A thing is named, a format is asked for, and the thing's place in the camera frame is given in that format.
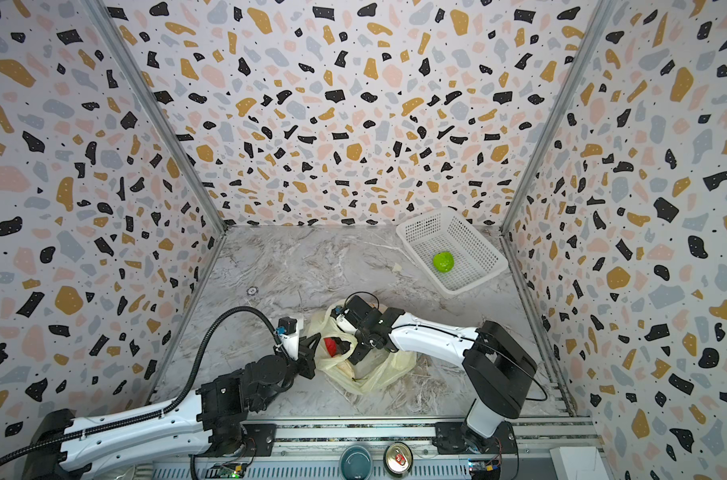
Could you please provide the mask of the yellow plastic bag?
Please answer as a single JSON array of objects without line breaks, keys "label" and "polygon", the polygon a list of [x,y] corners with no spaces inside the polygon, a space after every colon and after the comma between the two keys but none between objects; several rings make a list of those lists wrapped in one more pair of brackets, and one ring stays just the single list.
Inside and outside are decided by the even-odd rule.
[{"label": "yellow plastic bag", "polygon": [[[389,352],[386,349],[373,349],[357,364],[351,362],[354,348],[358,345],[353,334],[340,330],[327,310],[314,312],[303,328],[306,336],[321,335],[321,342],[315,352],[314,361],[317,372],[322,372],[329,380],[345,391],[355,395],[385,390],[395,381],[403,378],[417,365],[417,354],[413,352]],[[331,356],[325,340],[338,338],[350,344],[350,350]]]}]

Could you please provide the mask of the red apple fruit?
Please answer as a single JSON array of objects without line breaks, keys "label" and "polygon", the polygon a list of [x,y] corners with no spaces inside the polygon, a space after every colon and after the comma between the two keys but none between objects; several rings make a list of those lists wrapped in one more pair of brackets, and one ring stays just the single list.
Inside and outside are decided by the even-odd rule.
[{"label": "red apple fruit", "polygon": [[323,339],[328,355],[333,358],[349,352],[350,343],[339,337],[327,337]]}]

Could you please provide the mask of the bright green round fruit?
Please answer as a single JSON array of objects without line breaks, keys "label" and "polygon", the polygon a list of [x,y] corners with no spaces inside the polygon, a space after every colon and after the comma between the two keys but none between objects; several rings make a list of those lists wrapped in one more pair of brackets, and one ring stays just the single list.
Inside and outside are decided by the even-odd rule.
[{"label": "bright green round fruit", "polygon": [[455,256],[451,252],[443,251],[433,256],[433,268],[439,273],[449,273],[455,267]]}]

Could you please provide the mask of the white plastic mesh basket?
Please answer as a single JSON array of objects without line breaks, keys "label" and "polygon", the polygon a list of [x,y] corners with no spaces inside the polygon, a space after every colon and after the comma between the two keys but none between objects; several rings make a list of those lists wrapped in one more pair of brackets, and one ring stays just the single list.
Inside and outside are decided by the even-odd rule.
[{"label": "white plastic mesh basket", "polygon": [[[417,215],[397,226],[405,251],[441,295],[453,297],[505,273],[509,262],[477,228],[451,208]],[[433,256],[448,251],[455,256],[449,273],[433,268]]]}]

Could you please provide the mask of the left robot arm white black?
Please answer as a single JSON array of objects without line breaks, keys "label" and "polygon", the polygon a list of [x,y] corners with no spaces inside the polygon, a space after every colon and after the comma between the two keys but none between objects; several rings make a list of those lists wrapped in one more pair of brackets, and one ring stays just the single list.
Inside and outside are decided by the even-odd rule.
[{"label": "left robot arm white black", "polygon": [[313,378],[319,334],[292,336],[291,350],[221,375],[173,399],[119,414],[78,417],[50,412],[35,431],[25,479],[86,479],[167,455],[221,457],[249,446],[243,422],[289,390],[298,376]]}]

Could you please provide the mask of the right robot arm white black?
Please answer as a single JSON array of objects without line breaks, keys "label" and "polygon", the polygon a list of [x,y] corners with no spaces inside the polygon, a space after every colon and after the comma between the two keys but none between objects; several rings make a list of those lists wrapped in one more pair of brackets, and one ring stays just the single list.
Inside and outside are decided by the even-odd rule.
[{"label": "right robot arm white black", "polygon": [[375,350],[413,352],[463,368],[477,399],[463,423],[437,425],[440,454],[487,453],[501,448],[503,423],[517,419],[535,383],[537,362],[493,321],[457,327],[421,319],[403,309],[378,310],[358,295],[330,310],[339,329],[355,337],[357,364]]}]

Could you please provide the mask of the left green circuit board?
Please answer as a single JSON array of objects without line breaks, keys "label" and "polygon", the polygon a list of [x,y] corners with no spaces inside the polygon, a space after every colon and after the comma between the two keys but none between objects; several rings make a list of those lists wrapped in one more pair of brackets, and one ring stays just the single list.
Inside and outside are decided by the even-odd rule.
[{"label": "left green circuit board", "polygon": [[248,464],[241,462],[226,462],[214,464],[206,472],[207,479],[244,479]]}]

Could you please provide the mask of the green circuit board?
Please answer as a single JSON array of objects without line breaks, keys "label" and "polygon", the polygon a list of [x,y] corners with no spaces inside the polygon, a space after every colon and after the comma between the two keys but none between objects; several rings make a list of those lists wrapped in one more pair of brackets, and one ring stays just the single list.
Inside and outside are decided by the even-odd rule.
[{"label": "green circuit board", "polygon": [[207,479],[244,479],[248,464],[241,462],[226,462],[214,464],[206,472]]},{"label": "green circuit board", "polygon": [[471,474],[471,480],[499,480],[501,479],[501,460],[469,461],[469,474]]}]

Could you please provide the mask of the teal round cup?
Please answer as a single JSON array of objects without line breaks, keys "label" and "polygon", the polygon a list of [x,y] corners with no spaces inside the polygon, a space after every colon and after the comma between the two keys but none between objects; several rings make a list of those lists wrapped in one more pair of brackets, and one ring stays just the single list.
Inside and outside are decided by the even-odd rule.
[{"label": "teal round cup", "polygon": [[340,456],[339,472],[343,480],[367,480],[373,474],[373,460],[367,448],[353,445]]}]

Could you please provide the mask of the metal drink can top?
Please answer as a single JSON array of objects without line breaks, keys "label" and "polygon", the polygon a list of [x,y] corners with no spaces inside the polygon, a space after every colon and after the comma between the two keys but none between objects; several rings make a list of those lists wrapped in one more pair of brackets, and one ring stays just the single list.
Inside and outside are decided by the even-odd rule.
[{"label": "metal drink can top", "polygon": [[391,443],[383,453],[383,467],[392,478],[409,476],[413,469],[413,450],[403,442]]}]

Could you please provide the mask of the right green circuit board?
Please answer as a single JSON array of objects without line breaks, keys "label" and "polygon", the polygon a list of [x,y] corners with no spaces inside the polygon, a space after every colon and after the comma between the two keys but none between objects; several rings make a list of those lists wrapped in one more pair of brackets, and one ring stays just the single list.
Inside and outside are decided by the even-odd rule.
[{"label": "right green circuit board", "polygon": [[499,480],[501,479],[501,460],[469,461],[469,474],[471,474],[471,480]]}]

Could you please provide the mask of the white box corner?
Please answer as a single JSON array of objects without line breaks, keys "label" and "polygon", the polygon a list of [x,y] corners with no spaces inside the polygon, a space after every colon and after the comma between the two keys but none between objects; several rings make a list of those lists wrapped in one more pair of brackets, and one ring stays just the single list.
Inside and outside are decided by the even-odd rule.
[{"label": "white box corner", "polygon": [[558,480],[609,480],[609,472],[595,447],[557,447],[551,460]]}]

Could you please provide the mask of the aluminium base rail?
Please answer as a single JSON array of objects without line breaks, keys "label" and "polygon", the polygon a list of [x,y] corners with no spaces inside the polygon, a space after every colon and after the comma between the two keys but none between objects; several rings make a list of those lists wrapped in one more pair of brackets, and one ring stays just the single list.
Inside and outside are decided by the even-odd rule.
[{"label": "aluminium base rail", "polygon": [[411,479],[469,479],[469,461],[501,460],[503,479],[557,479],[551,449],[595,447],[605,458],[591,421],[581,417],[521,417],[503,423],[501,448],[487,453],[440,454],[435,427],[451,417],[319,417],[256,420],[249,430],[269,432],[249,441],[249,450],[229,457],[247,463],[244,479],[338,479],[340,456],[353,445],[371,454],[373,478],[389,479],[383,467],[387,446],[403,442],[413,450]]}]

